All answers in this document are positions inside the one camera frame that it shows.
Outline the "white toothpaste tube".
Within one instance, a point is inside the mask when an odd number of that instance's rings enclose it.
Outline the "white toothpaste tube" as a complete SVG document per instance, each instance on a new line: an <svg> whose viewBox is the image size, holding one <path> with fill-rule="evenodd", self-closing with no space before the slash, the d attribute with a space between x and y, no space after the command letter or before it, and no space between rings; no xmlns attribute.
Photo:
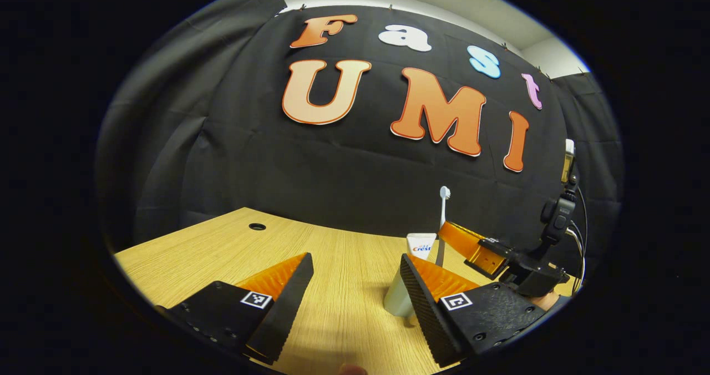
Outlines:
<svg viewBox="0 0 710 375"><path fill-rule="evenodd" d="M407 252L419 259L427 260L436 240L436 233L409 233L406 236Z"/></svg>

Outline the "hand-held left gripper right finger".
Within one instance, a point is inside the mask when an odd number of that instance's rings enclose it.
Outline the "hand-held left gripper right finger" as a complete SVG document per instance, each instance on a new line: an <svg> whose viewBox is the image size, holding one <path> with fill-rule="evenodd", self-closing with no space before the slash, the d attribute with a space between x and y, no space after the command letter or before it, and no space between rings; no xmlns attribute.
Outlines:
<svg viewBox="0 0 710 375"><path fill-rule="evenodd" d="M411 254L399 274L440 367L501 349L547 313L500 282L479 286Z"/></svg>

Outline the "wooden desktop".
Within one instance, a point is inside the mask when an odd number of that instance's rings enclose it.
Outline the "wooden desktop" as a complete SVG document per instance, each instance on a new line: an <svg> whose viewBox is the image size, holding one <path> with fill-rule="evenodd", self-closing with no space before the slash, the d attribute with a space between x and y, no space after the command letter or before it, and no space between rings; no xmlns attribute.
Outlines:
<svg viewBox="0 0 710 375"><path fill-rule="evenodd" d="M249 229L262 223L266 230ZM384 310L404 238L363 234L241 208L114 254L152 304L171 307L210 281L237 284L304 252L314 274L274 370L334 375L344 364L368 375L441 371L418 320Z"/></svg>

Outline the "white toothbrush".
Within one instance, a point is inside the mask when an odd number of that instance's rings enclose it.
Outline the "white toothbrush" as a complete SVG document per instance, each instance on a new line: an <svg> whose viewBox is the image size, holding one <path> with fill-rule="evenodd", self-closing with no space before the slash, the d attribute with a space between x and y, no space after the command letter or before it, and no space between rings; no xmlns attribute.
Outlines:
<svg viewBox="0 0 710 375"><path fill-rule="evenodd" d="M442 186L439 191L439 196L441 198L441 208L440 208L440 221L439 221L439 230L444 226L446 223L446 207L447 207L447 200L451 197L451 190L449 190L448 187ZM435 264L437 266L442 267L444 263L444 254L445 254L445 242L443 239L443 236L439 235L439 245L437 249L437 256L435 259Z"/></svg>

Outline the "light blue cup wooden handle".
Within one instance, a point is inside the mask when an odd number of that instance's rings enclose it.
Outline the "light blue cup wooden handle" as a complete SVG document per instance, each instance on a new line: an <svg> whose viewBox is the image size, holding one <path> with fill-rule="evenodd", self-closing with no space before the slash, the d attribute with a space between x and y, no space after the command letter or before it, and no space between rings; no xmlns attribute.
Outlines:
<svg viewBox="0 0 710 375"><path fill-rule="evenodd" d="M409 318L415 314L408 289L399 270L396 271L393 281L386 292L383 307L396 317Z"/></svg>

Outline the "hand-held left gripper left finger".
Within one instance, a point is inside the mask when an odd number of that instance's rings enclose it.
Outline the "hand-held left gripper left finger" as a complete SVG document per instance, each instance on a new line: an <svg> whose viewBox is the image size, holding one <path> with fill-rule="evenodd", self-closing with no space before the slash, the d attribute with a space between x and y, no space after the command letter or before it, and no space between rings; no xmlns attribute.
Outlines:
<svg viewBox="0 0 710 375"><path fill-rule="evenodd" d="M313 274L312 254L304 252L235 285L213 281L172 307L158 305L158 312L226 354L272 365Z"/></svg>

